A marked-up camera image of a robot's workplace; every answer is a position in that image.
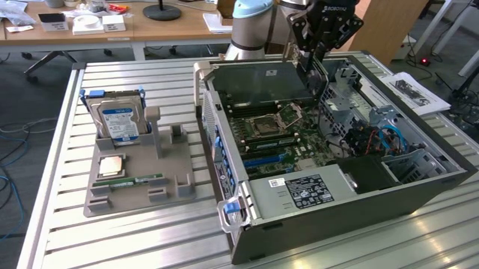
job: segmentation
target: hard drive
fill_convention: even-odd
[[[149,132],[144,118],[144,91],[80,93],[97,129],[98,138],[110,138],[116,146],[138,143],[138,135]]]

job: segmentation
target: motherboard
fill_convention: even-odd
[[[228,122],[249,179],[316,168],[334,159],[317,131],[320,111],[314,103],[310,99],[228,107]]]

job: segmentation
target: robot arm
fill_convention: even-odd
[[[264,43],[293,36],[297,49],[321,61],[340,48],[362,25],[353,14],[358,0],[237,0],[233,11],[232,41],[225,59],[264,57]]]

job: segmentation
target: blue cable on floor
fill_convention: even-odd
[[[0,164],[1,167],[5,167],[6,165],[10,165],[10,164],[14,163],[16,161],[18,161],[18,159],[25,155],[26,150],[28,150],[28,142],[26,142],[26,140],[24,140],[24,139],[10,138],[10,137],[6,137],[6,136],[0,136],[0,138],[2,138],[2,139],[5,139],[5,140],[12,140],[12,141],[21,141],[22,144],[25,145],[24,148],[22,148],[22,153],[20,153],[20,155],[18,155],[12,161],[9,161],[8,163]]]
[[[9,184],[9,187],[12,188],[13,190],[13,194],[14,194],[14,197],[16,197],[16,201],[17,201],[17,206],[20,208],[20,221],[17,223],[17,225],[14,226],[14,228],[4,235],[4,237],[0,238],[0,243],[1,241],[12,234],[17,231],[17,229],[20,228],[21,224],[22,224],[22,221],[24,221],[24,213],[22,213],[22,205],[21,205],[21,200],[20,200],[20,196],[17,194],[17,190],[16,190],[16,186],[14,186],[14,183],[6,178],[6,177],[2,177],[0,176],[0,178],[2,180],[5,180],[6,184]]]

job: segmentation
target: manual booklet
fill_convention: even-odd
[[[429,92],[409,74],[401,72],[378,79],[418,116],[429,115],[451,108],[451,105]],[[369,83],[364,79],[361,79],[360,83],[362,84],[361,90],[374,105],[385,105],[384,98],[370,88]]]

